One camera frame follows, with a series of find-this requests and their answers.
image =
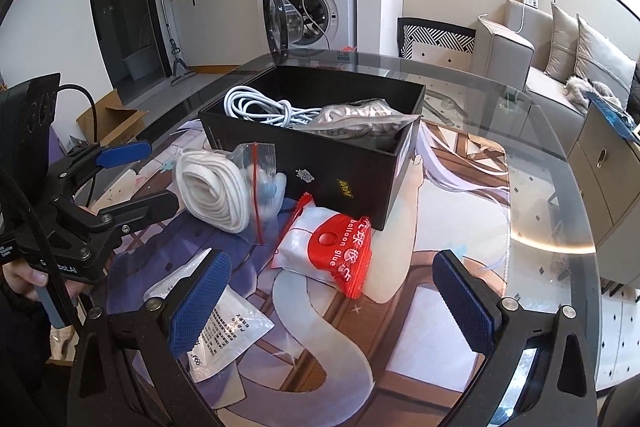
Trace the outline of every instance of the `human hand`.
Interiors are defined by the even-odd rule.
[[[40,301],[35,287],[44,287],[49,281],[49,275],[34,270],[24,259],[18,259],[18,261],[11,261],[2,265],[2,273],[4,274],[4,280],[7,281],[7,284],[14,292],[27,297],[31,301]],[[72,299],[78,297],[84,290],[89,288],[88,285],[76,281],[66,281],[65,286],[69,297]]]

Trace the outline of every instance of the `beige pillow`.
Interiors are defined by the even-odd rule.
[[[578,28],[580,36],[575,61],[576,76],[607,84],[613,94],[625,103],[636,70],[635,61],[589,26],[580,15]]]
[[[578,21],[551,3],[554,31],[551,37],[551,53],[545,74],[566,84],[574,74],[575,52],[578,47]]]

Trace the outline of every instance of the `red and white package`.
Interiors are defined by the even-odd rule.
[[[371,260],[371,223],[316,206],[303,194],[271,262],[321,282],[335,283],[351,299],[362,293]]]

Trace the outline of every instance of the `cabinet handle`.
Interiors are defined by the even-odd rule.
[[[600,156],[598,157],[598,163],[596,163],[596,167],[598,169],[604,165],[604,162],[607,161],[608,156],[609,156],[609,153],[607,153],[606,149],[603,149],[602,151],[600,151]]]

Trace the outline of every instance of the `metal screw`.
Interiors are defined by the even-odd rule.
[[[95,319],[97,319],[98,317],[100,317],[100,315],[102,315],[102,308],[100,308],[100,306],[96,306],[95,308],[91,308],[91,309],[89,310],[89,313],[88,313],[88,315],[87,315],[87,316],[88,316],[90,319],[95,320]]]
[[[162,299],[159,297],[151,297],[148,301],[145,302],[145,308],[150,312],[154,312],[157,309],[160,309],[162,306]]]
[[[505,297],[504,299],[502,299],[501,302],[502,302],[502,307],[505,310],[508,310],[510,312],[514,312],[520,307],[520,305],[518,304],[518,301],[516,301],[516,299],[512,297]]]
[[[571,306],[562,306],[562,315],[564,315],[568,319],[574,319],[575,310],[571,308]]]

